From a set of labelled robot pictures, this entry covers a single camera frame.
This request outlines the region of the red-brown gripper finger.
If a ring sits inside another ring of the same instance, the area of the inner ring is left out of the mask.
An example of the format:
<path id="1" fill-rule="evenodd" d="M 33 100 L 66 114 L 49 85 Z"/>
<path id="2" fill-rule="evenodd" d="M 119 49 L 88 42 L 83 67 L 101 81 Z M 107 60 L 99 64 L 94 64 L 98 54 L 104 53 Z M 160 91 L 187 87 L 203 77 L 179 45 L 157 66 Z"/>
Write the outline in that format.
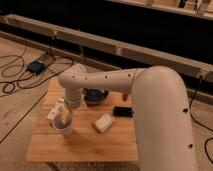
<path id="1" fill-rule="evenodd" d="M 82 105 L 83 109 L 85 109 L 85 110 L 87 109 L 87 104 L 86 104 L 83 96 L 82 96 L 82 99 L 81 99 L 81 105 Z"/>

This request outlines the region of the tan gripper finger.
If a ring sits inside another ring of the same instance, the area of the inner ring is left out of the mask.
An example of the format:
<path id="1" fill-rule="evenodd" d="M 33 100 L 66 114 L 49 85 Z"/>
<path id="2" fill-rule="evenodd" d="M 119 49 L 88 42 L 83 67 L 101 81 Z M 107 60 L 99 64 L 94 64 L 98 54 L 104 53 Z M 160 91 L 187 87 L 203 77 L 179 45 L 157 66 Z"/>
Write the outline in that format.
<path id="1" fill-rule="evenodd" d="M 68 122 L 68 115 L 69 115 L 68 109 L 66 107 L 63 107 L 61 111 L 61 122 L 63 124 L 66 124 Z"/>

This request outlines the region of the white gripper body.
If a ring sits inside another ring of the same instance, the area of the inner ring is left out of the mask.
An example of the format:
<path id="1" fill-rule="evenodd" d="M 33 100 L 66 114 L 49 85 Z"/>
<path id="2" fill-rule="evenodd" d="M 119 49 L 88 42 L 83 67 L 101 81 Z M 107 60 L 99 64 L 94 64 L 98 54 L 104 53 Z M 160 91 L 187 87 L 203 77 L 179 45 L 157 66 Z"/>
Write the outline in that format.
<path id="1" fill-rule="evenodd" d="M 66 89 L 64 103 L 68 109 L 76 109 L 80 106 L 82 99 L 82 89 Z"/>

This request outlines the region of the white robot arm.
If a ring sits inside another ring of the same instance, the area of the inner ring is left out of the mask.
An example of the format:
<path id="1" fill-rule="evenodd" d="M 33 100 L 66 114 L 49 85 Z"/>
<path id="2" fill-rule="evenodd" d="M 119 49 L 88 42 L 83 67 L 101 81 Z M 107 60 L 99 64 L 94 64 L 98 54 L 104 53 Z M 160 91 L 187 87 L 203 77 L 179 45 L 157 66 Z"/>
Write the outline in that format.
<path id="1" fill-rule="evenodd" d="M 165 66 L 89 73 L 75 64 L 58 76 L 69 110 L 84 88 L 131 96 L 140 171 L 198 171 L 186 86 Z"/>

